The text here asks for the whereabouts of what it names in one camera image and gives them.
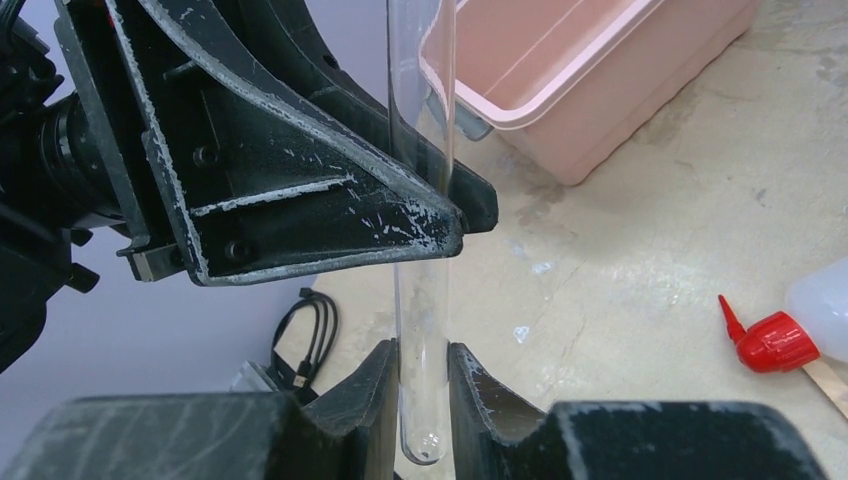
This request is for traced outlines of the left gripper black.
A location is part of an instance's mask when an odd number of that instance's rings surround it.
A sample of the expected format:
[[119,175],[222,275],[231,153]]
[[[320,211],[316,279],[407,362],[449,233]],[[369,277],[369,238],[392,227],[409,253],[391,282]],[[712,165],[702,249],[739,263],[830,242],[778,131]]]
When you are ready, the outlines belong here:
[[98,275],[72,250],[107,227],[138,280],[173,271],[173,233],[142,145],[142,119],[102,1],[61,1],[56,35],[74,91],[48,46],[1,5],[1,364],[9,367],[42,334],[61,289],[91,291]]

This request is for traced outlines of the clear glass test tube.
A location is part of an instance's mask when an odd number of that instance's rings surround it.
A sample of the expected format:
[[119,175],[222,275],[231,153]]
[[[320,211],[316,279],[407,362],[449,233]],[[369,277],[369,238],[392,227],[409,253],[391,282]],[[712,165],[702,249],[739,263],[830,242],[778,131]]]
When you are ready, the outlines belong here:
[[[455,146],[456,4],[390,1],[387,15],[392,154],[425,165],[426,182],[447,194]],[[428,467],[450,446],[450,263],[397,264],[394,287],[400,446],[413,464]]]

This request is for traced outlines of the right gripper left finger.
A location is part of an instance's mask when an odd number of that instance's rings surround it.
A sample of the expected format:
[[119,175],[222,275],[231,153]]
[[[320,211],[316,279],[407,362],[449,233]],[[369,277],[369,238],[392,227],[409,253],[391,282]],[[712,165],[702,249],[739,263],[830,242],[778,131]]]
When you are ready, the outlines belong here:
[[90,397],[50,411],[6,479],[390,479],[398,348],[307,405],[288,392]]

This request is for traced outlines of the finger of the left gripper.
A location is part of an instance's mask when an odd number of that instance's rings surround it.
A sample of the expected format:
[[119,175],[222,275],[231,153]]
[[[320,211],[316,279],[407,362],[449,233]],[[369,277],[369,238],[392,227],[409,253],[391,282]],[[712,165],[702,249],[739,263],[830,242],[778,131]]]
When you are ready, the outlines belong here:
[[450,258],[464,214],[445,194],[290,89],[218,1],[102,1],[173,233],[201,286]]
[[[389,112],[367,93],[334,57],[322,38],[306,1],[218,1],[218,9],[250,53],[278,80],[386,154],[391,153]],[[425,153],[443,156],[408,123],[398,127],[404,140],[422,140],[417,158],[395,157],[422,179],[429,165]],[[447,197],[464,214],[464,233],[492,231],[499,216],[495,188],[454,160]]]

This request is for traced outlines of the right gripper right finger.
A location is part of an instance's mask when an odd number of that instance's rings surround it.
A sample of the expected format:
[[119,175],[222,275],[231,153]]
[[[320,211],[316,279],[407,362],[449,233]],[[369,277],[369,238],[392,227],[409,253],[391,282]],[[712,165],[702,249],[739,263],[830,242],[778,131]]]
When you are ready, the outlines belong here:
[[823,479],[798,430],[733,401],[564,401],[542,411],[448,350],[459,479]]

